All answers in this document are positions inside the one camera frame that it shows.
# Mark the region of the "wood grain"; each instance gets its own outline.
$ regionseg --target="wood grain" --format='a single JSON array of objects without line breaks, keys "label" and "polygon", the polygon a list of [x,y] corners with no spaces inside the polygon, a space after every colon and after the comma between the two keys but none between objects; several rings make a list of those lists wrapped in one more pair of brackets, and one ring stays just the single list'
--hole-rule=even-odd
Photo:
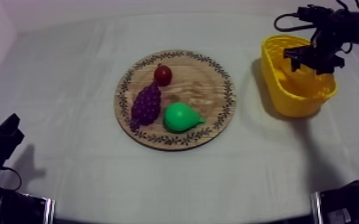
[{"label": "wood grain", "polygon": [[[172,70],[173,78],[170,85],[159,87],[162,92],[159,118],[133,132],[129,128],[132,103],[139,91],[152,83],[160,63]],[[173,102],[188,104],[206,123],[184,133],[167,131],[163,115]],[[167,151],[187,150],[210,141],[228,125],[235,106],[234,85],[224,69],[209,57],[183,50],[158,52],[135,63],[121,78],[114,98],[114,110],[122,129],[145,146]]]}]

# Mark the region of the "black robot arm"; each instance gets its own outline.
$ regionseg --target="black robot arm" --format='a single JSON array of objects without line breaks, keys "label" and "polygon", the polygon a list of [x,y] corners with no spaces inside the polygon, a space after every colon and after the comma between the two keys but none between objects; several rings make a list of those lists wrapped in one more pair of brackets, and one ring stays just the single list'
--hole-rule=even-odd
[{"label": "black robot arm", "polygon": [[[343,9],[334,11],[316,5],[299,7],[297,13],[284,14],[276,18],[274,27],[281,32],[316,28],[310,45],[284,50],[284,58],[291,58],[292,70],[299,69],[304,64],[317,71],[317,74],[333,73],[335,67],[343,67],[343,58],[335,55],[338,51],[344,51],[342,45],[350,43],[359,44],[359,12],[351,12],[341,0],[337,0]],[[296,17],[312,24],[291,28],[280,28],[277,23],[281,18]]]}]

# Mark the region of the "red apple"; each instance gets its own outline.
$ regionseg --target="red apple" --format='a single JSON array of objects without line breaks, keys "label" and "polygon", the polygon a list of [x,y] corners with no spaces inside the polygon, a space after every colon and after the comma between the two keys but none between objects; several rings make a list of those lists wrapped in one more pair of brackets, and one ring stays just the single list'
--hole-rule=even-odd
[{"label": "red apple", "polygon": [[159,86],[168,86],[172,79],[172,72],[168,66],[158,64],[154,71],[154,79]]}]

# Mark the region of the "decorative plate border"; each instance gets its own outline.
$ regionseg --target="decorative plate border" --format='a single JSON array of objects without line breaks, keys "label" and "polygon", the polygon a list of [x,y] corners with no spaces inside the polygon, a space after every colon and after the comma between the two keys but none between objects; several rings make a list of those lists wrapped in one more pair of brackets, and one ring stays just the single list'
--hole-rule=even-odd
[{"label": "decorative plate border", "polygon": [[217,120],[213,123],[213,127],[202,128],[198,131],[193,131],[188,133],[186,136],[168,136],[168,135],[155,135],[148,134],[147,132],[143,132],[139,129],[134,131],[134,136],[136,138],[145,139],[151,143],[160,143],[163,145],[184,145],[189,146],[192,141],[198,141],[201,138],[208,137],[213,130],[219,131],[223,125],[231,119],[231,108],[235,107],[236,104],[236,96],[233,92],[234,86],[230,79],[228,73],[220,66],[217,62],[211,59],[208,56],[204,56],[202,54],[198,54],[192,51],[186,50],[173,50],[173,51],[163,51],[160,53],[153,54],[150,57],[146,57],[141,62],[133,65],[125,74],[122,80],[120,81],[120,85],[118,86],[119,92],[116,95],[118,99],[119,106],[119,114],[124,117],[124,122],[127,126],[129,126],[131,118],[130,118],[130,107],[128,106],[128,99],[125,96],[125,93],[129,91],[129,84],[131,83],[132,76],[139,69],[142,69],[145,66],[149,66],[154,64],[157,60],[162,60],[165,58],[175,58],[175,57],[189,57],[195,59],[197,61],[208,63],[209,67],[214,68],[214,70],[221,75],[224,84],[224,99],[225,105],[222,106],[222,111],[218,114]]}]

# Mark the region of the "toy fruit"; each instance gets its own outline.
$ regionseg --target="toy fruit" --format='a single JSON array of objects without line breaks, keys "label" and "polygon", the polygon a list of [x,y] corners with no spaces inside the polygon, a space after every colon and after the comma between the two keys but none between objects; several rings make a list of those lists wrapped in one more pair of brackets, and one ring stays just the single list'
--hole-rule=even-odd
[{"label": "toy fruit", "polygon": [[146,86],[135,99],[131,108],[130,128],[135,131],[140,125],[152,124],[160,114],[161,92],[156,82]]},{"label": "toy fruit", "polygon": [[183,102],[175,102],[167,107],[164,121],[170,130],[182,132],[198,123],[206,122],[190,106]]},{"label": "toy fruit", "polygon": [[154,71],[154,79],[159,86],[168,86],[172,79],[172,72],[168,66],[157,65]]}]

